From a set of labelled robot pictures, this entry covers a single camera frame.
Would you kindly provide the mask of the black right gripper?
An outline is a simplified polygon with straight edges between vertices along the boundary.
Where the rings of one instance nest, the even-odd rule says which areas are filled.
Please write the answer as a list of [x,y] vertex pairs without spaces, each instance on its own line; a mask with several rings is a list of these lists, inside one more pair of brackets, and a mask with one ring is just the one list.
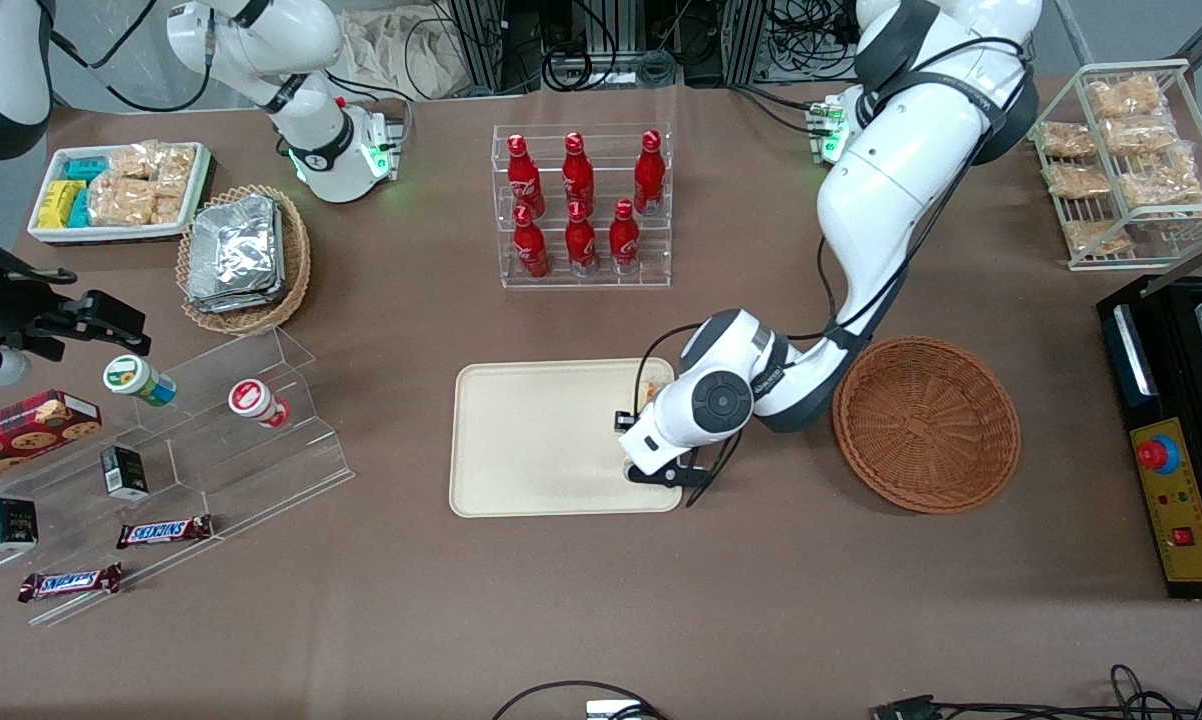
[[28,351],[52,363],[63,359],[66,340],[109,343],[127,355],[149,355],[144,313],[103,291],[81,296],[79,319],[71,304],[49,284],[0,281],[0,349]]

